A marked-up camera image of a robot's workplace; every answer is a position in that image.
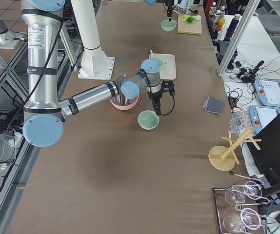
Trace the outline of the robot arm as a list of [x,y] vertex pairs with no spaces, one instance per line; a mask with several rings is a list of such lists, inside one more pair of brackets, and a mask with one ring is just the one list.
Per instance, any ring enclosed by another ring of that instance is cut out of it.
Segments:
[[171,21],[173,10],[182,0],[145,0],[144,2],[150,6],[154,6],[156,3],[162,3],[167,13],[168,21]]
[[58,101],[58,48],[64,25],[63,0],[24,0],[22,18],[28,28],[29,95],[23,106],[25,140],[36,147],[57,143],[63,134],[63,122],[80,111],[102,101],[123,95],[136,98],[147,91],[157,115],[161,115],[163,93],[174,96],[174,84],[160,77],[158,62],[147,59],[132,77],[111,78],[115,59],[102,50],[93,3],[71,2],[83,45],[80,78],[103,79],[105,83]]

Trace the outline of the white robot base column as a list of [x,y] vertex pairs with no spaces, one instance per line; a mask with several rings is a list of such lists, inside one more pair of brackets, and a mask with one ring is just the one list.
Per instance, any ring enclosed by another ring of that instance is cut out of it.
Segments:
[[101,48],[93,2],[73,0],[71,4],[84,48],[78,77],[110,80],[115,58],[108,57]]

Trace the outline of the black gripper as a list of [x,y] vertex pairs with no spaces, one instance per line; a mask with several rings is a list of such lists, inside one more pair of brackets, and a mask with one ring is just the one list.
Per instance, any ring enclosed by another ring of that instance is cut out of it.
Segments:
[[147,87],[148,96],[152,101],[154,111],[157,115],[161,115],[160,99],[165,92],[169,92],[172,97],[175,96],[175,85],[172,81],[161,81],[156,86]]

